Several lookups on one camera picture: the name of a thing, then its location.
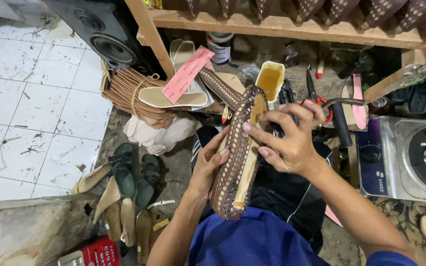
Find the red can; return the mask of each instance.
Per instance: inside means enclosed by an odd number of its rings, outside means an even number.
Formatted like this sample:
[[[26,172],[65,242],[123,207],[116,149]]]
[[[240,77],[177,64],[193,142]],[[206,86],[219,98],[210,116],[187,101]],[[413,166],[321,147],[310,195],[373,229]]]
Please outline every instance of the red can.
[[[103,237],[58,260],[58,265],[74,266],[120,266],[115,242]]]

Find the glue can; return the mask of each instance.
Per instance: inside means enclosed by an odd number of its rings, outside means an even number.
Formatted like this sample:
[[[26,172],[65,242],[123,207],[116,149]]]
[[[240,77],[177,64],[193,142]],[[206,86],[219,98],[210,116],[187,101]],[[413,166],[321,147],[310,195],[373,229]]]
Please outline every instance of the glue can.
[[[214,56],[211,58],[213,63],[223,65],[231,61],[234,33],[208,31],[206,44],[208,49],[214,52]]]

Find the hand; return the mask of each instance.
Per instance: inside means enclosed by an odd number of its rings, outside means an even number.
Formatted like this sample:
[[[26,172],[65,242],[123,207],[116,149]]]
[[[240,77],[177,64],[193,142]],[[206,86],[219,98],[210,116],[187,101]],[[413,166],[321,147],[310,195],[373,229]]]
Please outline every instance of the hand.
[[[229,129],[230,126],[225,127],[198,153],[192,178],[188,185],[188,192],[202,199],[208,199],[208,194],[214,180],[214,171],[225,163],[230,155],[228,148],[224,148],[216,153],[224,137],[228,134]]]
[[[288,112],[299,119],[298,124],[293,122]],[[306,177],[308,171],[322,160],[311,141],[311,130],[325,121],[325,114],[316,103],[305,100],[303,107],[296,104],[281,105],[278,111],[269,111],[260,120],[276,122],[284,130],[285,136],[280,139],[248,122],[243,124],[247,134],[269,146],[259,147],[258,151],[277,171]]]

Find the finger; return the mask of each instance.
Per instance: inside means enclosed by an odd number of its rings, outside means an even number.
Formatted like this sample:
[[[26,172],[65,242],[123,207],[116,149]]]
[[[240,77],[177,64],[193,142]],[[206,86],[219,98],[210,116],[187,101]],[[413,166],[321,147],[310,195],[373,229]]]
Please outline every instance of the finger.
[[[305,100],[305,102],[310,102],[318,106],[317,104],[309,100]],[[297,104],[288,104],[282,106],[279,111],[283,113],[291,112],[294,116],[296,116],[299,119],[299,124],[297,126],[299,130],[303,132],[310,131],[312,128],[314,128],[314,126],[312,126],[313,113],[310,112],[310,110],[303,108],[302,106],[299,106]]]
[[[224,148],[220,152],[215,153],[206,164],[205,170],[207,172],[214,171],[216,167],[226,162],[229,155],[230,155],[230,150],[228,148]]]
[[[269,111],[261,116],[260,120],[269,120],[280,124],[280,127],[284,130],[285,134],[291,134],[297,130],[297,125],[293,122],[292,118],[288,114],[280,111]]]
[[[210,157],[213,156],[213,154],[216,153],[216,151],[218,151],[218,148],[220,147],[221,142],[223,141],[224,137],[226,137],[226,135],[228,135],[228,131],[230,130],[230,126],[228,125],[227,127],[223,128],[223,130],[221,130],[221,132],[219,132],[218,134],[216,134],[216,136],[214,136],[210,142],[208,142],[208,144],[206,144],[202,150],[200,152],[203,152],[203,154],[206,157]]]
[[[311,122],[312,128],[325,122],[325,113],[320,105],[317,105],[312,101],[305,100],[305,104],[303,106],[313,113],[313,121]]]
[[[259,147],[259,153],[264,156],[264,159],[270,163],[279,172],[288,172],[288,168],[285,165],[282,158],[273,149],[269,147]]]
[[[251,123],[249,122],[245,122],[242,125],[242,128],[247,134],[252,136],[255,140],[261,143],[265,143],[266,145],[269,145],[270,147],[276,150],[280,150],[283,145],[281,139],[265,132],[264,130],[261,130],[251,125]]]

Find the blue shirt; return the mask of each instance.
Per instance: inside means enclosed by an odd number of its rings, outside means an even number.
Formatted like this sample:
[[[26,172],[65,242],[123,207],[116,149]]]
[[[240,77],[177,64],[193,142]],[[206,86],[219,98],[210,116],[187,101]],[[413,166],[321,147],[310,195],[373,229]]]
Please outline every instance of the blue shirt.
[[[310,244],[272,212],[249,207],[237,221],[217,214],[200,223],[188,257],[190,265],[300,265],[328,266],[313,254]],[[368,266],[417,266],[404,255],[378,251]]]

